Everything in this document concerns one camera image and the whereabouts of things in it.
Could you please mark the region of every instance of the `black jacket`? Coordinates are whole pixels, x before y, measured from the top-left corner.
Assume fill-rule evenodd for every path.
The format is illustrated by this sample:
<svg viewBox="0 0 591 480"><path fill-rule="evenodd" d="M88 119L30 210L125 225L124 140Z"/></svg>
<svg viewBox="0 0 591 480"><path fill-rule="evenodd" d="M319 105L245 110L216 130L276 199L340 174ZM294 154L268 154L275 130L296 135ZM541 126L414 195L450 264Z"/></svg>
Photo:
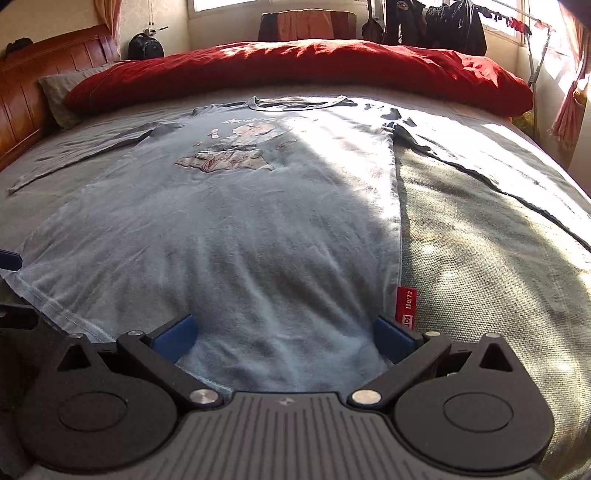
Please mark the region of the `black jacket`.
<svg viewBox="0 0 591 480"><path fill-rule="evenodd" d="M417 0L384 0L384 40L386 45L423 46L421 31L423 5Z"/></svg>
<svg viewBox="0 0 591 480"><path fill-rule="evenodd" d="M468 55L486 54L486 38L476 7L470 0L431 7L426 14L427 41L423 46L447 48Z"/></svg>

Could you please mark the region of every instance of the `red duvet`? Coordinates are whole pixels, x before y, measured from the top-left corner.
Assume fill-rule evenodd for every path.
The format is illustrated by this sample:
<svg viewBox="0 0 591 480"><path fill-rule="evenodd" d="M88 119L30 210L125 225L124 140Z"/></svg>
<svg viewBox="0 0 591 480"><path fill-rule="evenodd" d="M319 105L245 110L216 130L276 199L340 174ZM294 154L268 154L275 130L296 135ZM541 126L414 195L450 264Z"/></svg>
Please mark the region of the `red duvet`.
<svg viewBox="0 0 591 480"><path fill-rule="evenodd" d="M244 42L130 61L76 86L66 106L81 114L223 88L289 83L388 87L473 105L500 116L531 110L523 80L486 57L361 40Z"/></svg>

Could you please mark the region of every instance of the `red curtain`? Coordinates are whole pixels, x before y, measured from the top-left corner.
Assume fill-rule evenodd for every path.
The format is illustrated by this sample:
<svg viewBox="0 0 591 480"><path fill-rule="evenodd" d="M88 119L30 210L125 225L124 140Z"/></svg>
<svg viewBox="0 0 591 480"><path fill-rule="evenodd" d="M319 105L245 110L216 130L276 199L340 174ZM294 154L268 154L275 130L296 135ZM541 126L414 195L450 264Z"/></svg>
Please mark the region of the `red curtain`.
<svg viewBox="0 0 591 480"><path fill-rule="evenodd" d="M122 0L95 0L95 10L99 19L109 27L115 44L119 45L119 17Z"/></svg>
<svg viewBox="0 0 591 480"><path fill-rule="evenodd" d="M587 88L591 72L591 34L577 18L564 6L560 5L566 24L570 48L577 64L577 77L558 111L551 133L561 144L572 150L579 139L581 123L587 104Z"/></svg>

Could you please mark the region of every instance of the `red clothing tag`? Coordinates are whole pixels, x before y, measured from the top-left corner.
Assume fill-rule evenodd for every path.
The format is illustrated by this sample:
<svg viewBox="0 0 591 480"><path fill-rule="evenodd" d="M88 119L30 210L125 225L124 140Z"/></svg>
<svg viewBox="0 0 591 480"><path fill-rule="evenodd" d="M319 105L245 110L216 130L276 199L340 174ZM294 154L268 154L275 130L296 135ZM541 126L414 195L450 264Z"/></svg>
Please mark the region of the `red clothing tag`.
<svg viewBox="0 0 591 480"><path fill-rule="evenodd" d="M416 314L417 289L398 287L398 294L396 296L396 321L412 329Z"/></svg>

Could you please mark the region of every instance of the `gray pillow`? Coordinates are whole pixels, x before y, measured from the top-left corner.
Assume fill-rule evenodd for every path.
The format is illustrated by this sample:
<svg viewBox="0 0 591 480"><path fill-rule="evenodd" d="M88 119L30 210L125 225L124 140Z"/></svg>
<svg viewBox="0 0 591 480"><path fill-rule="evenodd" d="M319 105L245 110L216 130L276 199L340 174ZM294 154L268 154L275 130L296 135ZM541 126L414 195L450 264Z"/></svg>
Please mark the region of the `gray pillow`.
<svg viewBox="0 0 591 480"><path fill-rule="evenodd" d="M77 72L59 73L41 77L39 84L49 103L49 108L56 119L57 124L64 130L75 127L84 120L64 106L64 100L68 93L74 89L82 80L92 77L96 73L110 69L116 61L106 63L94 69L78 70Z"/></svg>

